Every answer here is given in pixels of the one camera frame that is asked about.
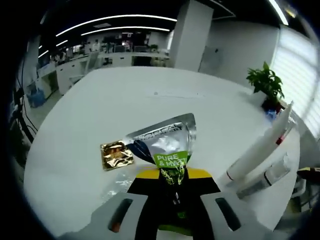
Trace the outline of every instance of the gray gripper part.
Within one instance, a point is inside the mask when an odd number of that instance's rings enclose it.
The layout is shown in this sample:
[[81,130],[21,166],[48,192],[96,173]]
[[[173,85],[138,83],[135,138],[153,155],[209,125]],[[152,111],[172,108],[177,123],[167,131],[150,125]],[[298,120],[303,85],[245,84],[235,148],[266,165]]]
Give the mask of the gray gripper part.
[[[119,192],[91,215],[91,222],[78,232],[67,232],[59,240],[134,240],[138,220],[148,196]],[[130,206],[122,220],[119,232],[109,229],[110,222],[121,204],[127,201]]]
[[[288,237],[287,234],[282,232],[272,232],[258,222],[253,210],[249,208],[247,203],[240,200],[235,193],[217,192],[200,197],[211,221],[215,240],[285,240]],[[240,223],[237,229],[230,229],[216,199],[224,199],[231,207]]]

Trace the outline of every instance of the white tube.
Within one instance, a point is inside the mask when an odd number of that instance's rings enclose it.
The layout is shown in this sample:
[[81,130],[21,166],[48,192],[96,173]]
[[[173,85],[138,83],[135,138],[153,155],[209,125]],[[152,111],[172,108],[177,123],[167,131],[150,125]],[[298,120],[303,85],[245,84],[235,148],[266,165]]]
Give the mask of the white tube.
[[276,141],[286,131],[293,103],[280,114],[262,137],[260,137],[226,171],[229,181],[236,181],[260,165],[277,147]]
[[282,157],[282,160],[272,164],[265,172],[240,187],[236,194],[239,198],[244,198],[245,196],[266,189],[289,173],[291,167],[291,161],[286,154]]

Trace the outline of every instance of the black ceiling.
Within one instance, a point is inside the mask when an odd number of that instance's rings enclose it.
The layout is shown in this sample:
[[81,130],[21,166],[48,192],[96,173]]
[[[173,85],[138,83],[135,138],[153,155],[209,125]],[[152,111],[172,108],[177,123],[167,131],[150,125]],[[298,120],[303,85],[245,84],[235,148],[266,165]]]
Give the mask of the black ceiling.
[[[266,24],[278,27],[280,19],[268,0],[198,0],[214,9],[213,19],[232,16],[238,21],[248,21]],[[123,26],[145,26],[173,30],[175,22],[163,19],[147,17],[122,17],[89,23],[73,30],[70,30],[61,36],[56,34],[77,24],[90,20],[129,14],[155,15],[176,19],[181,5],[185,0],[162,0],[162,1],[108,1],[108,0],[60,0],[55,6],[51,6],[44,24],[41,28],[41,44],[57,44],[64,40],[79,40],[81,34],[97,30],[95,25],[108,23],[109,27]],[[292,24],[299,32],[303,28],[295,23]]]

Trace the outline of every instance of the window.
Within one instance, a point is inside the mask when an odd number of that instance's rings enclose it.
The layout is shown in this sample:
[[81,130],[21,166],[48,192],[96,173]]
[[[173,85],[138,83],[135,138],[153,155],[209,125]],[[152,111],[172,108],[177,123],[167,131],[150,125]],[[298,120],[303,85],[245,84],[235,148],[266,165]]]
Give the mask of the window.
[[75,45],[75,46],[73,46],[73,53],[77,53],[77,52],[79,52],[79,50],[80,50],[80,47],[81,47],[81,45]]
[[170,50],[171,48],[171,43],[172,43],[172,39],[174,38],[174,33],[175,31],[172,30],[170,33],[169,33],[169,36],[168,36],[168,40],[167,40],[167,46],[166,46],[166,49]]
[[282,79],[284,101],[304,121],[313,136],[320,138],[320,80],[316,45],[300,33],[280,29],[271,68]]

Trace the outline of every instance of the green leaves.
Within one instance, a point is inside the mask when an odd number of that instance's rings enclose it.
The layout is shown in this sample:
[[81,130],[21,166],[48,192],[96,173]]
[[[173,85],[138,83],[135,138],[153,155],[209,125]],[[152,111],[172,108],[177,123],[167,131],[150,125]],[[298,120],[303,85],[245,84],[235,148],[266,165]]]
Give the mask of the green leaves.
[[269,66],[266,62],[263,62],[263,70],[269,70]]
[[263,70],[249,68],[246,79],[251,86],[254,86],[254,93],[262,91],[275,102],[278,101],[278,96],[280,98],[285,97],[281,89],[282,81],[280,77],[269,69],[266,62],[263,63]]

